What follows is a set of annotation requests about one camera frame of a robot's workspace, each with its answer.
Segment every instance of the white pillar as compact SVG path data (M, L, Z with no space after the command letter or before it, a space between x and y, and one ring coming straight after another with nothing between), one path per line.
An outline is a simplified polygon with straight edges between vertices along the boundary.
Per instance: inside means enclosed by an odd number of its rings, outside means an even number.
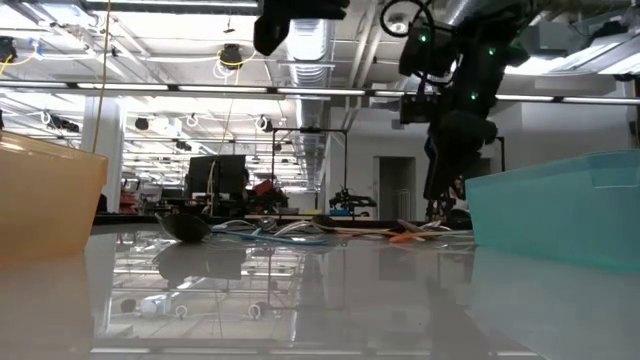
M85 99L81 150L91 151L93 148L99 101L98 97ZM96 153L109 159L107 184L102 189L102 193L107 197L109 212L118 212L120 208L122 152L126 124L127 111L122 106L122 102L116 98L104 98Z

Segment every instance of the computer monitor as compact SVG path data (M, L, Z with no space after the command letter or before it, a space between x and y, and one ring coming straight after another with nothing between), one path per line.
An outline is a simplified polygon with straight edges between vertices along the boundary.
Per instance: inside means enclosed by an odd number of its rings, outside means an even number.
M201 156L191 158L187 176L188 193L206 193L211 166L213 170L214 192L232 194L244 189L245 155Z

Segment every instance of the metal frame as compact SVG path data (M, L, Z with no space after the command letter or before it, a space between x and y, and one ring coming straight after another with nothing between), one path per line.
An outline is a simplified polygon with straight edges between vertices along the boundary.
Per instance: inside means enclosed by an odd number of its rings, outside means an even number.
M47 94L72 94L99 96L101 84L59 81L18 81L0 80L0 89L17 92ZM404 95L414 95L411 91L344 89L344 88L300 88L276 86L227 86L191 84L142 84L109 83L104 96L169 96L195 98L282 98L283 96L324 96L324 97L379 97L399 99ZM553 95L496 95L498 101L524 103L554 103L582 105L640 106L639 98L614 98L604 96L553 96Z

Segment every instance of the plastic container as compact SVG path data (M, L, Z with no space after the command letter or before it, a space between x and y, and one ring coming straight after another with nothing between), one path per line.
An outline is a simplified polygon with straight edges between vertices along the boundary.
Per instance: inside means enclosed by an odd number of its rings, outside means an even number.
M640 151L617 151L467 181L480 246L640 270Z
M0 131L0 267L81 254L107 159Z

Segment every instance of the doorway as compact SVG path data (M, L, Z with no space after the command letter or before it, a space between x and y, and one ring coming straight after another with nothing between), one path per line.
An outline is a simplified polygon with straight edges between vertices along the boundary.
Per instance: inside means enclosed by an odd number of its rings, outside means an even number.
M416 159L376 158L378 220L415 219Z

